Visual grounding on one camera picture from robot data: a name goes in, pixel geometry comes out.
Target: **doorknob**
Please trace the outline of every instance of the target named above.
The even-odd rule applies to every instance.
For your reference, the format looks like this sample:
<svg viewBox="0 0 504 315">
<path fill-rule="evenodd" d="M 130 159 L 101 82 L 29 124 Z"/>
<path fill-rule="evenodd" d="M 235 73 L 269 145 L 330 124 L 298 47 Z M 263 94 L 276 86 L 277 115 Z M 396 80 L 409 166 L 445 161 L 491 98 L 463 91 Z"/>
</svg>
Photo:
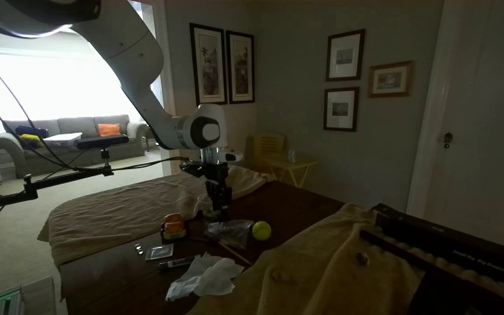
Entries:
<svg viewBox="0 0 504 315">
<path fill-rule="evenodd" d="M 444 147 L 449 149 L 454 140 L 456 140 L 456 136 L 452 133 L 445 133 Z"/>
</svg>

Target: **cushion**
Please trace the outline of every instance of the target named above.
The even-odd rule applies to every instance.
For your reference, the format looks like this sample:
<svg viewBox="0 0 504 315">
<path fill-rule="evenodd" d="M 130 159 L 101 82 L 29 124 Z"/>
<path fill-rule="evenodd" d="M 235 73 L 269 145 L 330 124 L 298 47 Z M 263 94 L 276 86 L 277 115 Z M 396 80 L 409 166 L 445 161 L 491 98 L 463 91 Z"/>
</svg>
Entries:
<svg viewBox="0 0 504 315">
<path fill-rule="evenodd" d="M 118 124 L 123 135 L 129 135 L 130 115 L 102 115 L 95 117 L 97 124 Z"/>
<path fill-rule="evenodd" d="M 36 128 L 46 129 L 50 135 L 60 133 L 59 119 L 46 119 L 46 121 L 41 119 L 41 121 L 32 121 L 32 122 L 36 124 Z M 20 126 L 32 128 L 32 124 L 29 121 L 6 121 L 4 126 L 6 126 L 8 133 L 17 133 Z"/>
<path fill-rule="evenodd" d="M 101 136 L 118 136 L 122 135 L 120 124 L 99 124 L 97 126 Z"/>
<path fill-rule="evenodd" d="M 22 145 L 27 149 L 38 149 L 43 143 L 41 136 L 34 135 L 34 133 L 24 133 L 24 135 L 20 135 L 20 140 L 22 140 Z"/>
<path fill-rule="evenodd" d="M 60 133 L 83 133 L 83 138 L 95 138 L 97 124 L 94 117 L 66 117 L 59 121 Z"/>
<path fill-rule="evenodd" d="M 15 131 L 17 131 L 17 135 L 38 135 L 39 142 L 41 142 L 41 138 L 50 136 L 48 129 L 38 128 L 38 126 L 18 126 Z"/>
</svg>

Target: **blanket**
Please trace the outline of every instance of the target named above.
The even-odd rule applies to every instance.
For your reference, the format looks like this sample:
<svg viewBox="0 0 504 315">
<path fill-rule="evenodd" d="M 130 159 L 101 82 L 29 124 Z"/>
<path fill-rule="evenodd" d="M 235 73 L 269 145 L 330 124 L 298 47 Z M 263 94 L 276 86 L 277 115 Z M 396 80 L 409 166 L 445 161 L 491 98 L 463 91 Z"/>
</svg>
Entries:
<svg viewBox="0 0 504 315">
<path fill-rule="evenodd" d="M 234 199 L 255 192 L 272 175 L 230 166 Z M 57 206 L 39 240 L 50 241 L 57 266 L 158 233 L 167 213 L 197 217 L 211 206 L 206 178 L 188 173 L 83 196 Z"/>
<path fill-rule="evenodd" d="M 426 273 L 360 238 L 361 229 L 377 229 L 375 213 L 346 205 L 283 247 L 265 252 L 235 280 L 234 294 L 202 297 L 192 313 L 409 313 Z M 504 297 L 504 283 L 417 248 L 409 250 Z"/>
</svg>

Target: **food item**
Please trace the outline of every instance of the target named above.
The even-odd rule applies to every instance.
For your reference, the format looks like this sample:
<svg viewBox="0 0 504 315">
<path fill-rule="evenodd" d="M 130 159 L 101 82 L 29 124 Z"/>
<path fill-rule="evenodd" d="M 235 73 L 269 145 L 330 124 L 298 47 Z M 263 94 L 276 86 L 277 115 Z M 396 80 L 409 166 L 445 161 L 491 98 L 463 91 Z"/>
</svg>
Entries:
<svg viewBox="0 0 504 315">
<path fill-rule="evenodd" d="M 164 219 L 164 238 L 179 240 L 186 236 L 186 220 L 179 213 L 169 213 Z"/>
<path fill-rule="evenodd" d="M 267 220 L 256 220 L 253 224 L 253 236 L 260 241 L 265 241 L 272 236 L 272 226 Z"/>
</svg>

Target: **door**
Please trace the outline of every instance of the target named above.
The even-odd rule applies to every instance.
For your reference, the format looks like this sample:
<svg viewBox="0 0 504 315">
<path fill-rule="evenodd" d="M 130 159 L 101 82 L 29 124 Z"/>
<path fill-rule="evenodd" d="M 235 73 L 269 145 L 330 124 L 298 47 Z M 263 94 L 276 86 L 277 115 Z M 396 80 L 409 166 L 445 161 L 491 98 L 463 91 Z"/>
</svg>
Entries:
<svg viewBox="0 0 504 315">
<path fill-rule="evenodd" d="M 456 5 L 447 112 L 424 140 L 437 154 L 421 215 L 504 245 L 504 0 Z"/>
</svg>

